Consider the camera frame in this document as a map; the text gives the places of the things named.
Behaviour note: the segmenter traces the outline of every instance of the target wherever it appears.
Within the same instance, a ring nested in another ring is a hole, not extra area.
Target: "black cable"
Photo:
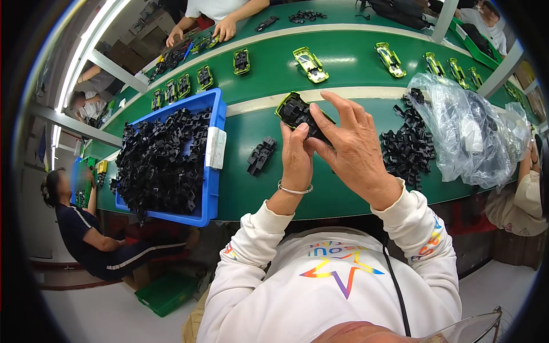
[[[412,335],[410,334],[410,324],[408,324],[408,315],[406,314],[406,307],[404,306],[404,299],[402,298],[402,292],[400,291],[399,283],[396,281],[395,272],[393,272],[393,267],[391,266],[389,257],[385,252],[386,248],[387,247],[385,246],[385,244],[383,244],[383,256],[385,256],[385,260],[387,261],[387,266],[389,267],[389,273],[391,274],[391,279],[393,279],[393,283],[395,284],[396,295],[399,297],[400,311],[402,311],[402,321],[404,322],[404,331],[406,332],[406,336],[412,337]]]

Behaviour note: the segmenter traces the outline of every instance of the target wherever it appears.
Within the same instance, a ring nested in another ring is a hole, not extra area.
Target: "white shirt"
[[[507,55],[507,38],[497,24],[493,27],[487,26],[480,16],[480,12],[472,8],[460,9],[460,19],[465,24],[476,26],[480,34],[489,39],[490,43],[492,43],[500,54]]]
[[[459,321],[452,238],[427,206],[427,198],[403,187],[393,206],[372,212],[408,259],[407,265],[390,257],[412,337],[425,337]],[[197,343],[310,342],[352,320],[405,335],[381,244],[342,228],[279,244],[292,218],[276,215],[265,202],[257,213],[241,218],[240,230],[220,252]]]
[[[96,96],[97,92],[94,91],[87,91],[85,93],[86,99],[93,98]],[[103,108],[107,105],[107,102],[103,99],[99,100],[95,103],[86,103],[84,107],[80,107],[79,109],[76,109],[78,112],[80,112],[80,116],[84,118],[92,118],[97,119],[99,114],[101,114],[101,111]]]
[[[228,14],[244,6],[250,0],[189,0],[187,3],[187,18],[198,18],[204,14],[219,23]]]

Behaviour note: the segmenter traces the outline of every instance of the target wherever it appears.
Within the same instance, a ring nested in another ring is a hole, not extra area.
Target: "beige shirt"
[[[533,170],[520,181],[516,192],[514,185],[508,185],[501,194],[493,190],[486,201],[488,220],[499,229],[519,236],[543,233],[548,224],[542,214],[540,174]]]

